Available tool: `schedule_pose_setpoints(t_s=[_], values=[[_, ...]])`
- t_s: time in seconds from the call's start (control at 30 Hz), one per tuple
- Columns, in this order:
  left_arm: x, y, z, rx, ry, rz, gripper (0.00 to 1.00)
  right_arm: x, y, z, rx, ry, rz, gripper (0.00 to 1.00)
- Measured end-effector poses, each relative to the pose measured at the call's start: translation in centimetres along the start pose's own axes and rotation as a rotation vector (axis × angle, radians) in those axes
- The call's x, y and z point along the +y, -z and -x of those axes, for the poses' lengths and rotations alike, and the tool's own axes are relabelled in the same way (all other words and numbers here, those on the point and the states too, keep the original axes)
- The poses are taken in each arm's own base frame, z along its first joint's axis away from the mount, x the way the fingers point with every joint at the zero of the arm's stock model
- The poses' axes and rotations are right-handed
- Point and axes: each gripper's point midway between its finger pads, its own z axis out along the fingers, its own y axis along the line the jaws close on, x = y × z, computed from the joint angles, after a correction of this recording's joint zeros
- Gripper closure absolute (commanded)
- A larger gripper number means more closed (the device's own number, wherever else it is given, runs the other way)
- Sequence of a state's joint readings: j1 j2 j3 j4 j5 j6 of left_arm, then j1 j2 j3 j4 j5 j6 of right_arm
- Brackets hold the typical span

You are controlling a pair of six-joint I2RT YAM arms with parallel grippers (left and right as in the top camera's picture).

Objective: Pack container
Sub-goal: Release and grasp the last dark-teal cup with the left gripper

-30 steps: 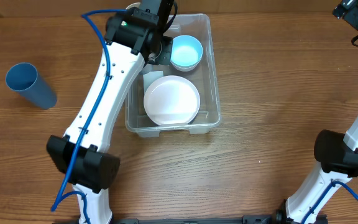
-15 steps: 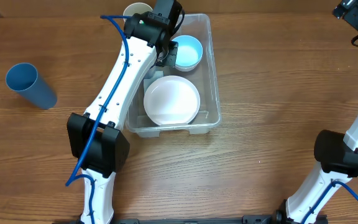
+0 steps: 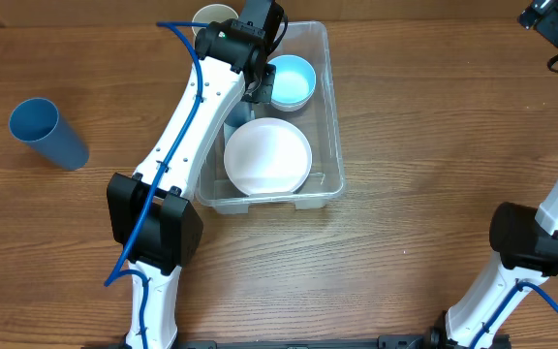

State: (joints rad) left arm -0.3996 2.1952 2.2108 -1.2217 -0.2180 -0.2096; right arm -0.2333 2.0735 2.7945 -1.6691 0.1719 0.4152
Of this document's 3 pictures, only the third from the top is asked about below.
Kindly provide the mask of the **dark blue cup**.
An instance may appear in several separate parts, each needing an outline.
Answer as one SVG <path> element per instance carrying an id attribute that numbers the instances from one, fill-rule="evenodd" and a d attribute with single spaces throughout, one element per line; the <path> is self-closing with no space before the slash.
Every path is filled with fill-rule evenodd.
<path id="1" fill-rule="evenodd" d="M 224 122 L 224 140 L 228 143 L 233 133 L 242 125 L 255 119 L 255 112 L 250 103 L 238 102 Z"/>
<path id="2" fill-rule="evenodd" d="M 82 168 L 89 159 L 87 145 L 49 99 L 31 98 L 17 105 L 10 115 L 9 130 L 17 140 L 67 171 Z"/>

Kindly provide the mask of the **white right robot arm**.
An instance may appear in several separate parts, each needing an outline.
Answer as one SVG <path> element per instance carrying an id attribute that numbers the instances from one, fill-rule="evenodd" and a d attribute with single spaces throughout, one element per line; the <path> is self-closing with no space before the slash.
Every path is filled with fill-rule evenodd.
<path id="1" fill-rule="evenodd" d="M 534 0 L 518 23 L 558 49 L 558 1 Z M 555 72 L 558 52 L 547 62 Z M 558 304 L 542 284 L 558 274 L 558 179 L 538 206 L 500 204 L 491 219 L 492 254 L 464 297 L 444 312 L 424 336 L 425 348 L 508 348 L 500 327 L 530 293 L 558 314 Z"/>

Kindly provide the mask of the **beige cup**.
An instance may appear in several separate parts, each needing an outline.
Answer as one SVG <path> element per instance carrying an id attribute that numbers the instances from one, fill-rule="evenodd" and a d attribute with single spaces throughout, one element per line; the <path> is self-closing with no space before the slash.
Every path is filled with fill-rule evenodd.
<path id="1" fill-rule="evenodd" d="M 228 19 L 238 19 L 238 13 L 228 5 L 210 4 L 199 9 L 194 14 L 192 21 L 210 23 L 212 21 L 223 22 Z"/>

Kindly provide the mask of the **pink plate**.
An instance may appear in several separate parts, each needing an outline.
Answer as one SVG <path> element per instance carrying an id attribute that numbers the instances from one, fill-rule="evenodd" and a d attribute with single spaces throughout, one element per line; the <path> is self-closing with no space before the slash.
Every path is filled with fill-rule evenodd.
<path id="1" fill-rule="evenodd" d="M 279 118 L 242 125 L 224 151 L 229 180 L 247 196 L 293 193 L 309 176 L 312 164 L 312 148 L 303 132 Z"/>

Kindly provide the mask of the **dark blue cup front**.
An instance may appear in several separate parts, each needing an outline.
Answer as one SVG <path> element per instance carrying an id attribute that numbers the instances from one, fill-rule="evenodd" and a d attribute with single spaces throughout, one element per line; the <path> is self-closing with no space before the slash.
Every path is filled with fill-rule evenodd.
<path id="1" fill-rule="evenodd" d="M 10 115 L 9 130 L 17 140 L 67 171 L 82 168 L 89 159 L 87 145 L 49 99 L 31 98 L 17 105 Z"/>

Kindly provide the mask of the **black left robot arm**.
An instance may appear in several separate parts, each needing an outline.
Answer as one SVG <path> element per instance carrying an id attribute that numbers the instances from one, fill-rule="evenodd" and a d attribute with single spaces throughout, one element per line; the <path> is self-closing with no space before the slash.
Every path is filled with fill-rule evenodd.
<path id="1" fill-rule="evenodd" d="M 132 278 L 131 325 L 120 347 L 175 348 L 175 303 L 182 269 L 199 246 L 203 223 L 193 201 L 202 165 L 240 102 L 267 103 L 288 17 L 274 0 L 246 2 L 235 19 L 196 23 L 183 95 L 166 129 L 130 176 L 114 174 L 107 198 L 122 252 L 106 280 Z"/>

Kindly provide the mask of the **light blue bowl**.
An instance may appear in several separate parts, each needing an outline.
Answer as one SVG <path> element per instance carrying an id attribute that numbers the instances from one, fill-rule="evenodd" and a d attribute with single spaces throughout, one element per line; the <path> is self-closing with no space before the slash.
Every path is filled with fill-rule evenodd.
<path id="1" fill-rule="evenodd" d="M 317 74 L 306 59 L 297 55 L 285 54 L 274 57 L 269 64 L 276 68 L 271 98 L 313 96 Z"/>

